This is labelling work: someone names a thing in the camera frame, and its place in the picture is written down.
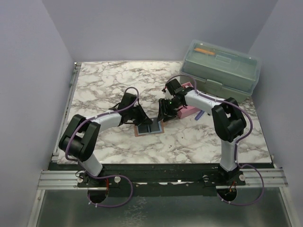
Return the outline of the pink card box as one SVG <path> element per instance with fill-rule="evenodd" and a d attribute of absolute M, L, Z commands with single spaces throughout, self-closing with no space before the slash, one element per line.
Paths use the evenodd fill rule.
<path fill-rule="evenodd" d="M 187 88 L 187 87 L 193 87 L 193 85 L 190 82 L 184 83 L 182 84 L 183 88 Z M 192 107 L 192 106 L 187 106 L 186 108 L 182 108 L 181 110 L 178 111 L 178 118 L 179 119 L 183 119 L 186 118 L 192 114 L 195 114 L 197 112 L 199 112 L 200 110 Z"/>

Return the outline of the orange tool inside toolbox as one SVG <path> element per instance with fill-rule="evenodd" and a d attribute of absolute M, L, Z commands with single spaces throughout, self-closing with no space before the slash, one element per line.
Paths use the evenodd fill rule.
<path fill-rule="evenodd" d="M 194 51 L 200 52 L 200 53 L 203 53 L 203 54 L 208 54 L 208 55 L 216 55 L 215 52 L 205 50 L 205 49 L 201 49 L 201 48 L 195 48 Z"/>

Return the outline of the red blue screwdriver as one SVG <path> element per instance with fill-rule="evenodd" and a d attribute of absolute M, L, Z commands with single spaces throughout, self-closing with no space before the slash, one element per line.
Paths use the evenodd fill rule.
<path fill-rule="evenodd" d="M 204 111 L 200 111 L 200 112 L 196 115 L 195 120 L 198 121 L 198 120 L 203 116 L 204 113 L 205 113 Z"/>

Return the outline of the aluminium mounting rail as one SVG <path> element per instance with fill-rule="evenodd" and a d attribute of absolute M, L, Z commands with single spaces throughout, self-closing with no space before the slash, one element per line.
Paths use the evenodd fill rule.
<path fill-rule="evenodd" d="M 245 184 L 236 184 L 236 188 L 281 188 L 287 187 L 286 175 L 281 168 L 243 169 Z M 39 190 L 105 190 L 105 187 L 90 186 L 85 183 L 80 186 L 80 179 L 75 171 L 42 171 L 38 182 Z"/>

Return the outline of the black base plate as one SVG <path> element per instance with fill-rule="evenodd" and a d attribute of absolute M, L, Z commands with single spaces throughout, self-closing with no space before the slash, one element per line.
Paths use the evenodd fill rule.
<path fill-rule="evenodd" d="M 105 187 L 111 196 L 127 197 L 130 188 L 134 196 L 215 196 L 217 189 L 236 188 L 245 184 L 243 169 L 274 168 L 272 164 L 254 164 L 238 170 L 236 175 L 225 181 L 219 177 L 218 164 L 106 164 L 100 173 L 105 180 L 88 176 L 77 165 L 51 163 L 48 171 L 75 171 L 80 186 Z"/>

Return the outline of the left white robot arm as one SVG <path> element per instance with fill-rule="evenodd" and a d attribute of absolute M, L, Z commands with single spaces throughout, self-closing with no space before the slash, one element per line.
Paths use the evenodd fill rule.
<path fill-rule="evenodd" d="M 121 102 L 104 114 L 91 118 L 74 115 L 59 141 L 59 149 L 65 152 L 67 158 L 74 157 L 73 160 L 89 173 L 89 182 L 99 187 L 104 183 L 105 175 L 101 172 L 102 164 L 93 154 L 98 135 L 128 121 L 135 126 L 152 124 L 139 104 L 138 96 L 125 92 Z"/>

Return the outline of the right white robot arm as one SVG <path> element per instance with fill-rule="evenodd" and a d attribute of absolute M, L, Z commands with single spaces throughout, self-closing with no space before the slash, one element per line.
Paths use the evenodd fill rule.
<path fill-rule="evenodd" d="M 213 118 L 216 135 L 221 139 L 221 160 L 218 167 L 218 181 L 229 185 L 235 180 L 239 170 L 237 164 L 237 140 L 247 126 L 242 111 L 235 99 L 217 99 L 199 94 L 193 87 L 182 87 L 177 79 L 165 84 L 165 92 L 171 99 L 159 99 L 157 121 L 167 122 L 178 116 L 181 108 L 192 106 L 204 111 Z"/>

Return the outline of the green plastic toolbox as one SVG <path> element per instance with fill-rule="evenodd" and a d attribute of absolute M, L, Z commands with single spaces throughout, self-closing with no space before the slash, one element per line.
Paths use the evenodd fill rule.
<path fill-rule="evenodd" d="M 195 48 L 209 50 L 216 55 L 196 52 Z M 253 94 L 260 70 L 261 60 L 257 57 L 193 40 L 180 67 L 180 74 L 195 78 L 200 91 L 224 99 L 232 97 L 241 103 Z"/>

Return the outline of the tan leather card holder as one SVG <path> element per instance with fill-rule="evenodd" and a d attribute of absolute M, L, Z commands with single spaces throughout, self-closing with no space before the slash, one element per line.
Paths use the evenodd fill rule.
<path fill-rule="evenodd" d="M 164 133 L 164 124 L 163 124 L 163 122 L 162 122 L 162 121 L 157 121 L 157 118 L 156 118 L 156 117 L 155 117 L 155 118 L 151 118 L 151 120 L 152 120 L 153 122 L 159 122 L 159 123 L 161 124 L 161 129 L 162 129 L 161 132 L 158 132 L 158 133 L 151 133 L 151 131 L 150 131 L 150 124 L 149 124 L 149 125 L 148 125 L 148 126 L 149 126 L 149 133 L 139 135 L 139 134 L 138 134 L 138 127 L 135 126 L 135 127 L 134 127 L 134 135 L 135 135 L 136 137 L 140 137 L 140 136 L 147 136 L 147 135 L 153 135 L 153 134 L 161 134 L 161 133 Z"/>

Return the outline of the black gold credit card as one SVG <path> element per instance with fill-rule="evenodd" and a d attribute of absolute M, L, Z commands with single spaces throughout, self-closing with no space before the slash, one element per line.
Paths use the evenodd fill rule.
<path fill-rule="evenodd" d="M 148 125 L 140 125 L 138 126 L 138 134 L 147 134 L 149 133 L 149 126 Z"/>

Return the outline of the dark grey VIP card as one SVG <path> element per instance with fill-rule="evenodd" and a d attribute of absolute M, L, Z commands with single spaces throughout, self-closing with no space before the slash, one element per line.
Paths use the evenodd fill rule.
<path fill-rule="evenodd" d="M 159 122 L 153 122 L 153 124 L 150 125 L 150 131 L 151 133 L 161 132 L 161 124 Z"/>

